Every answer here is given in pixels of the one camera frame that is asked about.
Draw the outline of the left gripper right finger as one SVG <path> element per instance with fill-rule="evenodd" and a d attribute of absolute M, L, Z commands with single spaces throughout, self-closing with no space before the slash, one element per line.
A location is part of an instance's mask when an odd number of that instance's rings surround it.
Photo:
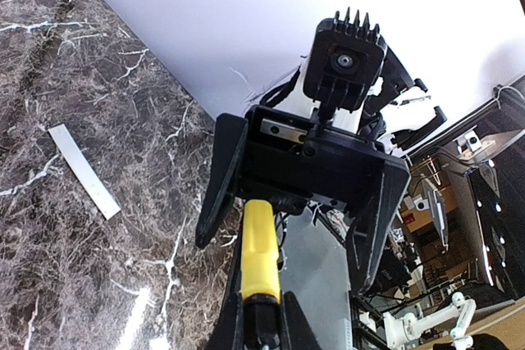
<path fill-rule="evenodd" d="M 316 335 L 293 292 L 281 297 L 280 339 L 284 350 L 321 350 Z"/>

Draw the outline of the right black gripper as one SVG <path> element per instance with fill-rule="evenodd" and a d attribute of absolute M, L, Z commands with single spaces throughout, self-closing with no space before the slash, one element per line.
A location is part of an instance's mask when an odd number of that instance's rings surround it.
<path fill-rule="evenodd" d="M 217 118 L 196 246 L 210 244 L 236 193 L 294 215 L 320 202 L 354 217 L 345 237 L 350 291 L 365 294 L 409 185 L 406 162 L 380 143 L 276 109 L 254 106 L 245 118 Z"/>

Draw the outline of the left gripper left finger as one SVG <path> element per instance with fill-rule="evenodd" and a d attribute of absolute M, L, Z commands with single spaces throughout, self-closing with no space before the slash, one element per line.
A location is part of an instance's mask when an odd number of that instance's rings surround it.
<path fill-rule="evenodd" d="M 237 239 L 219 317 L 207 343 L 211 350 L 244 349 L 244 307 L 240 294 L 242 239 Z"/>

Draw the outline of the yellow handled screwdriver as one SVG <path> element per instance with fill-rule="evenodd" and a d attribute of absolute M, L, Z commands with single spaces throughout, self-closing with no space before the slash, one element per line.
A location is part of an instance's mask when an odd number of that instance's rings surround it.
<path fill-rule="evenodd" d="M 247 349 L 278 349 L 281 284 L 279 248 L 272 205 L 249 200 L 244 205 L 240 261 L 244 345 Z"/>

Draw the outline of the white battery compartment cover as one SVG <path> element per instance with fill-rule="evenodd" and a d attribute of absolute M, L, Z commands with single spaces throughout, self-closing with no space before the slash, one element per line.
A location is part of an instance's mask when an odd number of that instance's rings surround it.
<path fill-rule="evenodd" d="M 106 220 L 113 218 L 121 208 L 99 179 L 66 126 L 54 126 L 48 133 L 97 209 Z"/>

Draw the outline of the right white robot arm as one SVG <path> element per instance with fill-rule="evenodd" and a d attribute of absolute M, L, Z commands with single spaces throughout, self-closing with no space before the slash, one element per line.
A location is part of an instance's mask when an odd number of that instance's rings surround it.
<path fill-rule="evenodd" d="M 409 185 L 403 159 L 387 154 L 375 128 L 380 111 L 421 80 L 412 79 L 388 51 L 381 92 L 365 101 L 367 135 L 338 129 L 320 116 L 304 118 L 266 105 L 245 116 L 219 115 L 209 184 L 195 230 L 205 248 L 236 198 L 263 200 L 276 212 L 298 215 L 309 202 L 345 212 L 350 287 L 366 293 L 376 277 L 387 230 Z"/>

